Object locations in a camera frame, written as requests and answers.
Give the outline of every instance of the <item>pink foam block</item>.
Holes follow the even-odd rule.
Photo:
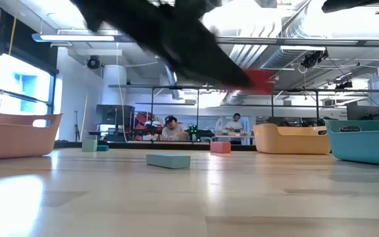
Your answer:
[[[230,142],[211,142],[210,151],[214,153],[230,153]]]

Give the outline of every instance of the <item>person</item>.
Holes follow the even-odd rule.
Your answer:
[[[162,130],[162,137],[165,140],[188,140],[188,133],[184,131],[178,123],[178,119],[169,115],[164,119],[165,127]]]
[[[225,129],[230,130],[230,131],[237,131],[237,130],[240,131],[243,128],[242,124],[240,122],[240,119],[241,119],[241,115],[239,113],[234,114],[233,120],[229,121],[226,124]],[[232,138],[230,140],[230,143],[236,144],[236,145],[241,145],[242,144],[241,138]]]

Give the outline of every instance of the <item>window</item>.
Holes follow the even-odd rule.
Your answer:
[[[47,105],[0,94],[0,113],[10,115],[46,115]]]
[[[51,75],[19,59],[0,56],[0,89],[49,101]]]

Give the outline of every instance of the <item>pink basket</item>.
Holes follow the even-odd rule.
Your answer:
[[[62,115],[5,115],[0,113],[0,158],[33,157],[52,152]],[[35,120],[50,126],[33,127]]]

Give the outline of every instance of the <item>monitor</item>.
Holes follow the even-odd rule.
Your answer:
[[[372,119],[379,120],[379,106],[347,105],[348,120],[364,120],[368,115],[375,115]]]

